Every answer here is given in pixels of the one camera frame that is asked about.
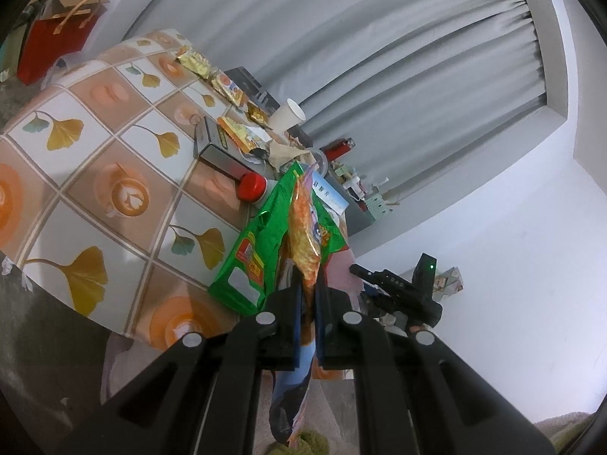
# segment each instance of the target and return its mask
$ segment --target bag handle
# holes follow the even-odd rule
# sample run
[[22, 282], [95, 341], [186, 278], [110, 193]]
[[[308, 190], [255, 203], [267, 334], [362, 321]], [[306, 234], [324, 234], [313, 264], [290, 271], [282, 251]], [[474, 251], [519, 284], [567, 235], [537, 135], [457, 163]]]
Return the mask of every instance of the bag handle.
[[[54, 35], [59, 34], [61, 32], [61, 30], [63, 29], [63, 26], [65, 26], [65, 24], [70, 19], [70, 17], [72, 17], [80, 9], [81, 6], [85, 5], [89, 1], [90, 0], [82, 0], [74, 8], [72, 8], [70, 10], [70, 12], [66, 15], [66, 18], [63, 19], [63, 21], [55, 28], [53, 34]], [[99, 7], [101, 6], [101, 3], [102, 3], [102, 0], [99, 0], [99, 5], [97, 5], [97, 7], [90, 12], [89, 18], [86, 19], [85, 21], [83, 21], [82, 24], [80, 24], [80, 27], [78, 27], [79, 29], [83, 29], [84, 26], [87, 25], [90, 22], [90, 20], [95, 16], [95, 13], [97, 12], [97, 10], [99, 10]]]

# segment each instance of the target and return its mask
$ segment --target red bottle cap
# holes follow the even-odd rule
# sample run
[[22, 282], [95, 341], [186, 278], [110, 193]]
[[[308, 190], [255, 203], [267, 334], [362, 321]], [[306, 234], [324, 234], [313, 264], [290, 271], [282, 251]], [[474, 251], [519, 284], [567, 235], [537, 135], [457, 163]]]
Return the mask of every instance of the red bottle cap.
[[261, 174], [247, 173], [241, 178], [236, 196], [243, 202], [255, 203], [265, 193], [268, 180]]

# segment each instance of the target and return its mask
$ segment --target gray box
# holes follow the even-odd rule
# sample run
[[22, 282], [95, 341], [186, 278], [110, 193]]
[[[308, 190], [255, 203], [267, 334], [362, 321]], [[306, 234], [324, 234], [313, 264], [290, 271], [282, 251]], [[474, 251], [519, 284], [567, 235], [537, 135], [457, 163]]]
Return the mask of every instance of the gray box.
[[239, 181], [242, 176], [253, 171], [267, 179], [275, 179], [274, 171], [268, 162], [255, 164], [247, 161], [241, 149], [211, 118], [205, 116], [196, 125], [195, 137], [198, 157], [226, 176]]

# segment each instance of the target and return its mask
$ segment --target white paper cup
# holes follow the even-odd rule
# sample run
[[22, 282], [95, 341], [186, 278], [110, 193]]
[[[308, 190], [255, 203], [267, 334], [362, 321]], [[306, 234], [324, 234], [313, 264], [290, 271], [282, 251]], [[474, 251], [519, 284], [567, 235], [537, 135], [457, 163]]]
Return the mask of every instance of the white paper cup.
[[276, 133], [286, 132], [290, 127], [294, 127], [305, 121], [305, 113], [292, 99], [287, 99], [286, 104], [280, 106], [276, 112], [269, 117], [268, 127]]

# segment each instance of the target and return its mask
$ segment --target silver screw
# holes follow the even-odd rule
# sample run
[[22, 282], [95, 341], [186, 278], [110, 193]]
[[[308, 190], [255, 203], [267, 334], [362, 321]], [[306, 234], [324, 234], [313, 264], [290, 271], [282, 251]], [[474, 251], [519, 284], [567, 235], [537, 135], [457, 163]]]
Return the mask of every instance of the silver screw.
[[360, 316], [360, 313], [357, 313], [356, 311], [348, 311], [344, 313], [344, 316], [342, 318], [344, 319], [344, 322], [348, 325], [358, 325], [360, 322], [362, 322], [362, 317]]
[[423, 346], [431, 346], [434, 343], [434, 339], [434, 334], [427, 330], [422, 330], [415, 334], [415, 340]]
[[198, 347], [202, 343], [202, 337], [199, 334], [186, 334], [181, 339], [183, 345], [186, 347]]
[[269, 311], [262, 311], [259, 315], [255, 317], [255, 321], [259, 325], [272, 325], [275, 321], [276, 317], [273, 313]]

